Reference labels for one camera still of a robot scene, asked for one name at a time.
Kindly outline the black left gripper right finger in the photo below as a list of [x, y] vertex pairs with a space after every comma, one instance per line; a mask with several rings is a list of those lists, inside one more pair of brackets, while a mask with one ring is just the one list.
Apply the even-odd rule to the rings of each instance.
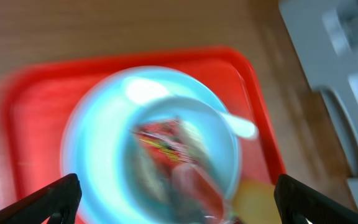
[[358, 224], [358, 213], [287, 174], [279, 175], [274, 199], [283, 224]]

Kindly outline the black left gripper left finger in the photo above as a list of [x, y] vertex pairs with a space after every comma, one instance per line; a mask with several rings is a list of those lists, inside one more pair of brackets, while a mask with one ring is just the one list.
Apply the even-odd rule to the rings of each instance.
[[68, 174], [0, 210], [0, 224], [74, 224], [82, 192], [76, 174]]

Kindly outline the red snack wrapper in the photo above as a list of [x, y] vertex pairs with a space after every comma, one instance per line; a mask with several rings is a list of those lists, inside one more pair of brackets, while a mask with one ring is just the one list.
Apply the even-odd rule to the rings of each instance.
[[138, 124], [136, 142], [162, 177], [168, 204], [178, 223], [222, 223], [227, 203], [220, 188], [194, 155], [179, 118]]

